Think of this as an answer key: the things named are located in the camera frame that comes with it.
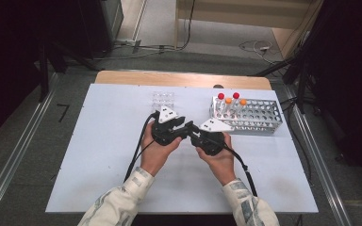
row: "long-sleeved shirt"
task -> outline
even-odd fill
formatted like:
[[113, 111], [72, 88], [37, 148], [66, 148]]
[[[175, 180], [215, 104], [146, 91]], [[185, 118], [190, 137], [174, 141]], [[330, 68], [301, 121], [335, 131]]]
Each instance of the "long-sleeved shirt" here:
[[[128, 226], [138, 213], [155, 178], [142, 168], [136, 168], [123, 186], [114, 187], [102, 195], [85, 213], [78, 226]], [[231, 205], [234, 219], [241, 225], [279, 225], [270, 206], [252, 195], [246, 185], [236, 179], [222, 187]]]

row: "table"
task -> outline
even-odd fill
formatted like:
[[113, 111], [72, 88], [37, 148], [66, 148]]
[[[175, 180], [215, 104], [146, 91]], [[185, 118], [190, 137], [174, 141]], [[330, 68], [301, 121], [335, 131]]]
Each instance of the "table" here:
[[[97, 197], [121, 184], [140, 129], [150, 113], [146, 111], [151, 110], [152, 97], [147, 93], [174, 92], [174, 110], [186, 116], [186, 121], [199, 124], [207, 119], [210, 97], [219, 92], [211, 87], [218, 84], [226, 87], [221, 89], [224, 92], [276, 99], [266, 78], [137, 71], [98, 73], [78, 118], [46, 212], [84, 212]], [[130, 95], [135, 99], [124, 98]], [[200, 98], [192, 103], [190, 96]], [[130, 105], [135, 100], [140, 100], [140, 104]], [[233, 147], [250, 168], [258, 195], [275, 212], [318, 212], [285, 123], [272, 135], [233, 135], [232, 138]], [[235, 170], [248, 185], [238, 162]], [[140, 213], [229, 214], [231, 209], [207, 164], [199, 159], [190, 141], [183, 140], [156, 176], [140, 205]]]
[[[176, 0], [174, 46], [178, 39], [178, 19], [189, 18], [192, 1]], [[314, 24], [321, 5], [322, 0], [196, 0], [193, 20], [272, 27], [286, 58]]]

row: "person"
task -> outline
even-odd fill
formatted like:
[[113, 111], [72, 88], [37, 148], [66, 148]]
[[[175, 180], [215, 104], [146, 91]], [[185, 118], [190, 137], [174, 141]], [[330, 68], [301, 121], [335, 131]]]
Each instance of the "person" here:
[[[123, 186], [114, 187], [98, 198], [84, 214], [79, 226], [131, 225], [138, 213], [138, 205], [148, 192], [156, 174], [182, 140], [178, 137], [167, 146], [153, 142], [152, 124], [152, 122], [148, 124], [142, 139], [142, 149], [148, 147], [141, 154], [140, 166], [135, 168]], [[224, 141], [232, 148], [231, 137], [226, 133]], [[277, 216], [270, 206], [253, 196], [246, 185], [236, 177], [234, 156], [230, 152], [222, 150], [217, 155], [210, 156], [201, 148], [196, 148], [196, 151], [222, 184], [222, 191], [232, 208], [238, 226], [279, 225]]]

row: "white board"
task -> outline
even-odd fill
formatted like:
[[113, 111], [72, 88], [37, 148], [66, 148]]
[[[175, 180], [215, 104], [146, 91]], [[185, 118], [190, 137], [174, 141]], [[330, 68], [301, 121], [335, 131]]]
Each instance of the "white board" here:
[[[142, 126], [152, 112], [154, 91], [174, 92], [173, 110], [196, 125], [208, 119], [211, 97], [219, 92], [231, 96], [237, 91], [241, 98], [277, 100], [270, 90], [92, 84], [46, 212], [85, 212], [104, 192], [123, 184]], [[316, 213], [313, 194], [281, 117], [284, 123], [274, 134], [233, 135], [233, 148], [249, 167], [258, 196], [275, 212]], [[237, 159], [235, 170], [249, 187]], [[219, 214], [231, 213], [231, 208], [220, 183], [187, 138], [157, 174], [140, 213]]]

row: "forearm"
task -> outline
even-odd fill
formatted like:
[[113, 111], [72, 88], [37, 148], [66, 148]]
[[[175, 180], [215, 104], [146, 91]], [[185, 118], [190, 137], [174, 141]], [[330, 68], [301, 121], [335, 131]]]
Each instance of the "forearm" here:
[[246, 185], [236, 179], [222, 188], [231, 205], [234, 219], [242, 225], [279, 225], [277, 216], [263, 200], [252, 195]]
[[152, 175], [136, 168], [123, 186], [114, 187], [99, 197], [78, 225], [131, 225], [138, 213], [138, 204], [153, 181]]

